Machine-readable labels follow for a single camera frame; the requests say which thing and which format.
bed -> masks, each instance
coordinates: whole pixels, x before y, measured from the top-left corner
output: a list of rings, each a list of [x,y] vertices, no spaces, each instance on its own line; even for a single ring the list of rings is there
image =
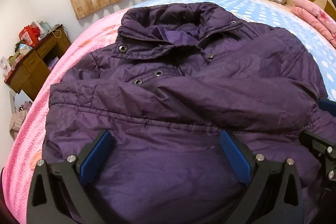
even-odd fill
[[[266,0],[152,0],[136,7],[169,3],[213,2],[247,21],[284,27],[295,34],[313,55],[320,67],[330,100],[336,101],[336,50],[310,25],[286,10],[285,6]],[[33,169],[41,157],[48,113],[50,85],[85,54],[114,43],[126,10],[109,15],[87,29],[57,63],[24,122],[3,172],[3,190],[7,207],[20,223],[26,223],[26,203]]]

white polka dot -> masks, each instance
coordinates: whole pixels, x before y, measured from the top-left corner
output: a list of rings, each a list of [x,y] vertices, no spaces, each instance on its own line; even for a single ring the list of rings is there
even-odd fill
[[[336,90],[332,89],[331,94],[333,95],[334,99],[336,100]]]
[[[331,82],[334,81],[334,78],[333,78],[329,73],[327,73],[327,77],[328,77],[328,79],[329,79]]]
[[[327,63],[326,61],[323,60],[321,63],[322,63],[322,65],[325,66],[326,68],[329,68],[328,63]]]

metal snap button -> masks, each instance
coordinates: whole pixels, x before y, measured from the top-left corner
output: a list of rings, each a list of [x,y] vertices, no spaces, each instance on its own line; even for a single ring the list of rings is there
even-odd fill
[[[141,84],[142,84],[142,80],[141,79],[134,80],[134,85],[139,86]]]
[[[127,46],[125,46],[125,45],[121,45],[121,46],[119,47],[119,52],[124,53],[124,52],[127,52],[127,50],[128,50],[128,48],[127,48]]]
[[[163,71],[162,70],[158,70],[155,72],[155,76],[156,77],[160,77],[161,75],[163,75]]]

wooden desk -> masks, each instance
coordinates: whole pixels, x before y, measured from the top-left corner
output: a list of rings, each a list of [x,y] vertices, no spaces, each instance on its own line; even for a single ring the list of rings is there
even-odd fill
[[[23,90],[35,100],[50,74],[46,63],[55,57],[61,58],[70,47],[71,43],[63,26],[59,26],[56,30],[55,35],[48,34],[16,65],[14,72],[6,81],[16,93]]]

purple jacket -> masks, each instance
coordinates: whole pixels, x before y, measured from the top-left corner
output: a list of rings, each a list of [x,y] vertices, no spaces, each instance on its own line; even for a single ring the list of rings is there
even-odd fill
[[[227,129],[269,160],[295,160],[308,222],[320,163],[298,136],[336,141],[325,96],[312,55],[283,28],[212,3],[131,9],[115,44],[51,87],[43,158],[78,154],[108,129],[117,148],[87,192],[111,223],[218,223],[245,189],[219,146]]]

